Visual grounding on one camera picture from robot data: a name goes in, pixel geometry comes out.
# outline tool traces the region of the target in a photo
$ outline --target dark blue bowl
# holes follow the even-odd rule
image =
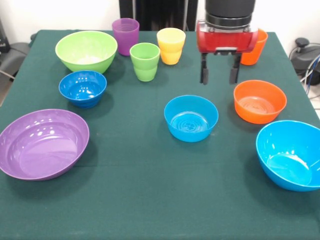
[[[320,189],[320,129],[282,120],[263,127],[256,138],[262,169],[281,188],[308,192]]]
[[[88,109],[98,104],[107,88],[107,79],[96,71],[75,71],[65,76],[59,91],[73,105]]]

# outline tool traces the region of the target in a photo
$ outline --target bowl rim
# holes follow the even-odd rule
[[[281,108],[280,110],[274,111],[274,112],[258,113],[258,112],[255,112],[255,111],[251,111],[251,110],[249,110],[249,109],[247,109],[247,108],[245,108],[245,107],[242,107],[242,106],[239,104],[239,100],[236,98],[236,90],[237,90],[237,88],[238,88],[239,86],[241,86],[241,85],[244,84],[244,83],[248,83],[248,82],[260,82],[260,83],[264,83],[264,84],[267,84],[267,85],[271,85],[271,86],[277,88],[278,90],[280,90],[280,92],[283,93],[284,100],[285,100],[284,105],[282,106],[282,108]],[[287,106],[287,102],[288,102],[287,96],[286,96],[285,92],[284,92],[280,87],[278,87],[277,85],[275,85],[275,84],[273,84],[273,83],[271,83],[271,82],[269,82],[269,81],[264,81],[264,80],[259,80],[259,79],[250,79],[250,80],[245,80],[245,81],[239,82],[239,84],[237,84],[237,85],[235,86],[234,90],[233,90],[233,99],[234,99],[234,101],[235,101],[239,106],[241,106],[243,109],[249,111],[250,113],[253,113],[253,114],[256,114],[256,115],[260,115],[260,116],[273,116],[273,115],[275,115],[275,114],[279,114],[279,113],[281,113],[281,112],[285,109],[285,107]]]
[[[67,95],[63,94],[63,93],[61,92],[61,84],[62,84],[63,80],[64,80],[65,78],[67,78],[68,76],[70,76],[70,75],[78,74],[78,73],[81,73],[81,72],[91,72],[91,73],[95,73],[95,74],[101,75],[101,76],[103,77],[104,81],[105,81],[105,86],[104,86],[104,88],[103,88],[97,95],[95,95],[94,97],[91,97],[91,98],[74,99],[74,98],[72,98],[72,97],[68,97]],[[68,100],[70,100],[70,101],[81,102],[81,101],[87,101],[87,100],[90,100],[90,99],[94,99],[94,98],[96,98],[96,97],[99,97],[101,94],[103,94],[103,93],[105,92],[105,90],[107,89],[107,85],[108,85],[107,78],[106,78],[103,74],[101,74],[100,72],[92,71],[92,70],[81,70],[81,71],[71,72],[71,73],[69,73],[68,75],[64,76],[64,77],[61,79],[61,81],[60,81],[60,83],[59,83],[59,85],[58,85],[58,88],[59,88],[60,94],[61,94],[63,97],[65,97],[66,99],[68,99]]]
[[[90,32],[94,32],[94,33],[99,33],[99,34],[102,34],[102,35],[107,35],[108,37],[111,37],[111,39],[115,42],[115,49],[113,51],[112,54],[110,54],[108,57],[105,57],[104,59],[100,60],[100,61],[97,61],[97,62],[92,62],[92,63],[86,63],[86,64],[80,64],[80,63],[77,63],[77,62],[71,62],[71,61],[66,61],[64,60],[59,54],[58,54],[58,45],[65,39],[69,38],[70,36],[73,36],[73,35],[78,35],[78,34],[83,34],[83,33],[90,33]],[[111,58],[113,55],[116,54],[117,52],[117,49],[118,49],[118,42],[117,40],[111,36],[110,34],[106,33],[106,32],[103,32],[103,31],[98,31],[98,30],[80,30],[80,31],[76,31],[76,32],[73,32],[73,33],[70,33],[66,36],[64,36],[63,38],[61,38],[55,45],[55,48],[54,48],[54,51],[55,51],[55,54],[56,56],[61,60],[61,61],[64,61],[68,64],[74,64],[74,65],[79,65],[79,66],[89,66],[89,65],[92,65],[92,64],[98,64],[98,63],[102,63],[103,61],[106,61],[108,60],[109,58]]]
[[[171,125],[171,122],[168,120],[168,118],[167,118],[167,116],[166,116],[166,109],[167,109],[168,105],[169,105],[172,101],[174,101],[174,100],[176,100],[176,99],[179,99],[179,98],[185,98],[185,97],[195,97],[195,98],[199,98],[199,99],[202,99],[202,100],[204,100],[204,101],[206,101],[206,102],[209,102],[209,103],[213,106],[213,108],[214,108],[214,110],[215,110],[215,112],[216,112],[216,120],[215,120],[214,124],[213,124],[210,128],[208,128],[207,130],[205,130],[205,131],[208,131],[208,130],[211,131],[211,130],[215,127],[215,125],[217,124],[217,122],[218,122],[218,120],[219,120],[219,111],[218,111],[218,108],[216,107],[216,105],[214,105],[213,102],[211,102],[211,101],[208,100],[207,98],[205,98],[205,97],[203,97],[203,96],[198,96],[198,95],[186,94],[186,95],[180,95],[180,96],[176,96],[176,97],[172,98],[172,99],[165,105],[164,110],[163,110],[164,119],[165,119],[166,123],[167,123],[168,125],[170,125],[172,128],[178,130],[176,127],[172,126],[172,125]],[[188,134],[199,134],[199,133],[203,133],[203,132],[205,132],[205,131],[201,131],[201,132],[188,132]]]
[[[297,120],[278,120],[278,121],[273,121],[267,125],[265,125],[263,128],[261,128],[261,130],[259,131],[259,133],[257,134],[256,136],[256,139],[255,139],[255,149],[256,149],[256,152],[259,156],[259,161],[260,163],[263,163],[263,165],[265,167],[267,167],[274,175],[276,175],[277,177],[281,178],[282,180],[286,181],[287,183],[290,183],[290,184],[293,184],[295,186],[299,186],[299,187],[304,187],[304,188],[313,188],[313,189],[318,189],[320,188],[320,185],[305,185],[305,184],[299,184],[299,183],[296,183],[294,181],[290,181],[290,180],[287,180],[286,178],[282,177],[281,175],[279,175],[278,173],[276,173],[275,171],[273,171],[271,168],[269,168],[267,166],[267,164],[265,163],[265,161],[262,160],[262,156],[260,154],[260,151],[259,151],[259,148],[258,148],[258,139],[260,137],[260,134],[262,133],[262,131],[266,128],[268,128],[269,126],[271,125],[274,125],[274,124],[279,124],[279,123],[296,123],[296,124],[302,124],[302,125],[306,125],[308,127],[311,127],[313,129],[316,129],[318,131],[320,131],[319,128],[317,128],[316,126],[313,126],[309,123],[306,123],[306,122],[303,122],[303,121],[297,121]]]
[[[88,146],[89,139],[90,139],[90,129],[89,129],[89,126],[88,126],[87,122],[81,116],[79,116],[78,114],[76,114],[76,113],[74,113],[72,111],[68,111],[68,110],[65,110],[65,109],[46,108],[46,109],[32,111],[32,112],[29,112],[29,113],[27,113],[25,115],[22,115],[22,116],[18,117],[16,120],[12,121],[7,127],[5,127],[5,129],[0,133],[0,138],[6,132],[6,130],[8,128],[10,128],[14,123],[18,122],[22,118],[25,118],[26,116],[29,116],[29,115],[32,115],[32,114],[35,114],[35,113],[50,112],[50,111],[58,111],[58,112],[63,112],[63,113],[68,113],[68,114],[74,115],[84,123],[85,129],[83,129],[83,130],[85,130],[87,132],[88,137],[86,139],[84,139],[84,144],[83,144],[84,147],[83,147],[83,149],[76,155],[76,157],[73,159],[73,161],[70,164],[68,164],[64,168],[62,168],[62,169],[60,169],[60,170],[58,170],[58,171],[56,171],[54,173],[51,173],[51,174],[48,174],[48,175],[45,175],[45,176],[41,176],[41,177],[19,177],[19,176],[16,176],[14,174],[10,174],[7,171],[3,170],[3,168],[0,165],[0,170],[1,171],[3,171],[5,174],[7,174],[8,176],[10,176],[12,178],[20,179],[20,180],[26,180],[26,181],[49,180],[49,177],[55,176],[56,174],[58,174],[60,172],[63,172],[64,170],[68,169],[70,166],[72,166],[73,164],[75,164],[79,160],[79,158],[81,157],[81,155],[84,153],[84,151],[86,150],[86,148]]]

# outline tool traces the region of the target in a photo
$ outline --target black robot arm cylinder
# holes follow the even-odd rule
[[[249,25],[256,0],[205,0],[207,24],[221,29],[241,29]]]

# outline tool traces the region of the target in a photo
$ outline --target plastic bowl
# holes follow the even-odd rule
[[[106,77],[96,71],[72,72],[65,76],[59,84],[61,95],[83,109],[97,105],[106,88]]]
[[[210,135],[219,114],[209,100],[201,96],[183,95],[168,102],[164,108],[164,118],[174,137],[195,143]]]
[[[285,93],[276,85],[262,80],[239,83],[233,97],[236,113],[252,124],[272,122],[287,105]]]
[[[62,38],[55,54],[73,72],[92,70],[103,74],[111,65],[118,44],[102,31],[79,31]]]
[[[77,162],[89,141],[89,127],[77,114],[44,109],[24,115],[0,134],[0,169],[29,181],[56,178]]]
[[[307,192],[320,188],[320,129],[282,120],[263,127],[256,138],[262,169],[281,188]]]

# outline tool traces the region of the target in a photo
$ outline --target yellow cup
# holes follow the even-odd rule
[[[167,27],[158,31],[156,38],[162,62],[167,65],[177,64],[185,44],[185,32],[178,28]]]

